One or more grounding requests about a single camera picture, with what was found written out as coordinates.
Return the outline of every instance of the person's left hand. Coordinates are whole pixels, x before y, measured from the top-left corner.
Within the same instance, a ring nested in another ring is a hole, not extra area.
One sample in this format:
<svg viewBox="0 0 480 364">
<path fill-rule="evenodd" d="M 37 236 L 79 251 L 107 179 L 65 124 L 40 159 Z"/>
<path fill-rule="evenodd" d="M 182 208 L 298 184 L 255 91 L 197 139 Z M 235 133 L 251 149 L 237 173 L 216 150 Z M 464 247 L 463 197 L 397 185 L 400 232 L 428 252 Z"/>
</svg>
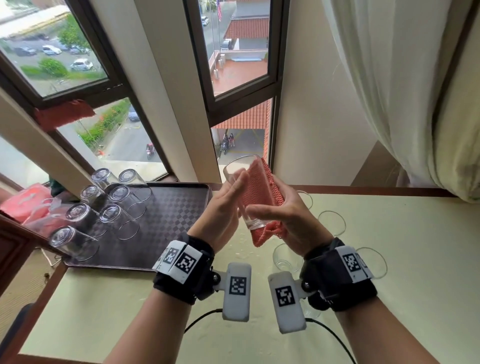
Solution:
<svg viewBox="0 0 480 364">
<path fill-rule="evenodd" d="M 231 239 L 239 225 L 238 199 L 245 191 L 248 173 L 242 172 L 235 183 L 225 182 L 210 200 L 204 213 L 188 230 L 188 234 L 208 243 L 215 254 Z"/>
</svg>

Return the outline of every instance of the blue car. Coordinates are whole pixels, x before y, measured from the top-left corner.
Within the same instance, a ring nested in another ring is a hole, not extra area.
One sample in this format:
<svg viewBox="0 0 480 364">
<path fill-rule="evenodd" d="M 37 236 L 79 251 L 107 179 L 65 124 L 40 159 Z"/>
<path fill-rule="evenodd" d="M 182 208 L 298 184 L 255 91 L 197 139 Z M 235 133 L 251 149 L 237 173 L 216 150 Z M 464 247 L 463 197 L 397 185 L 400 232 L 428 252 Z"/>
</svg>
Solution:
<svg viewBox="0 0 480 364">
<path fill-rule="evenodd" d="M 130 105 L 130 108 L 128 109 L 128 118 L 130 121 L 140 121 L 137 112 L 133 108 L 133 105 Z"/>
</svg>

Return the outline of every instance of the checkered tray surface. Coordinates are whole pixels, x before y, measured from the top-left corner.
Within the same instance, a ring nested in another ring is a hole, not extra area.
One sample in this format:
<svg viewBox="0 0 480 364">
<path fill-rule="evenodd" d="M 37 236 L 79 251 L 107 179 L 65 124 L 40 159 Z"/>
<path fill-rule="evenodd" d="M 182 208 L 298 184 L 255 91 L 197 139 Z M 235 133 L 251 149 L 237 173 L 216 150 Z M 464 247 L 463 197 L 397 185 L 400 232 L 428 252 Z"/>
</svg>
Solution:
<svg viewBox="0 0 480 364">
<path fill-rule="evenodd" d="M 147 210 L 137 219 L 140 230 L 121 241 L 110 231 L 98 238 L 100 248 L 84 262 L 66 258 L 69 267 L 152 270 L 168 243 L 186 232 L 205 210 L 212 191 L 202 183 L 149 182 L 152 195 Z"/>
</svg>

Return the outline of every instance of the black cable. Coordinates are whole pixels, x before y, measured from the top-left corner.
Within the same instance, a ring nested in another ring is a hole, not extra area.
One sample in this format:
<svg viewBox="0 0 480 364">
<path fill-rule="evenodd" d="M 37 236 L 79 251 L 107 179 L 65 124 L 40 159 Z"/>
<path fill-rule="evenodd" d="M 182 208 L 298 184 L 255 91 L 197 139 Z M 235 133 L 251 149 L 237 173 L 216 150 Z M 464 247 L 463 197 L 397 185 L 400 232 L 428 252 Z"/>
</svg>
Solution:
<svg viewBox="0 0 480 364">
<path fill-rule="evenodd" d="M 321 327 L 325 328 L 329 333 L 331 333 L 333 336 L 335 336 L 335 339 L 337 339 L 337 341 L 340 343 L 340 345 L 343 346 L 343 348 L 345 349 L 345 351 L 347 352 L 348 356 L 350 357 L 350 360 L 352 361 L 353 364 L 357 364 L 357 362 L 355 361 L 355 359 L 353 359 L 353 356 L 352 354 L 350 353 L 350 351 L 348 350 L 348 348 L 345 346 L 345 344 L 343 343 L 343 341 L 336 335 L 336 333 L 334 333 L 327 325 L 324 325 L 322 324 L 321 322 L 318 322 L 317 320 L 314 320 L 313 318 L 306 318 L 305 321 L 307 322 L 314 322 L 316 324 L 319 324 Z"/>
<path fill-rule="evenodd" d="M 185 332 L 187 332 L 188 330 L 190 330 L 190 328 L 195 325 L 198 321 L 200 321 L 202 318 L 204 317 L 207 317 L 208 315 L 211 315 L 211 314 L 215 314 L 217 312 L 222 312 L 223 310 L 221 308 L 217 308 L 216 310 L 212 310 L 212 311 L 208 311 L 206 314 L 203 314 L 201 315 L 198 319 L 196 319 L 195 321 L 193 321 L 190 325 L 188 325 L 188 327 L 185 329 Z"/>
</svg>

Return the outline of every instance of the window pane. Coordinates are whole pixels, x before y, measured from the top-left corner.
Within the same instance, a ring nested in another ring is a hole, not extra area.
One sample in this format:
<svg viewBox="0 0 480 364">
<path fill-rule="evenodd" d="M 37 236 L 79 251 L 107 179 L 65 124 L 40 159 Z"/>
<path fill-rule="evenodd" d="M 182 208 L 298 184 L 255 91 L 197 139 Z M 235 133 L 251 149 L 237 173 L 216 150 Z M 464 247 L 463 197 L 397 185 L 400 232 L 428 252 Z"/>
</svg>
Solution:
<svg viewBox="0 0 480 364">
<path fill-rule="evenodd" d="M 0 173 L 23 188 L 48 182 L 47 173 L 1 137 L 0 155 Z"/>
<path fill-rule="evenodd" d="M 36 3 L 0 1 L 0 49 L 33 88 L 45 97 L 106 78 L 68 6 Z"/>
<path fill-rule="evenodd" d="M 270 0 L 200 2 L 215 96 L 267 73 Z"/>
<path fill-rule="evenodd" d="M 133 168 L 146 181 L 167 172 L 153 146 L 147 147 L 150 138 L 128 98 L 95 112 L 58 129 L 94 169 L 107 167 L 118 175 Z"/>
<path fill-rule="evenodd" d="M 211 129 L 222 181 L 223 168 L 236 158 L 257 154 L 268 160 L 272 99 L 248 109 Z"/>
</svg>

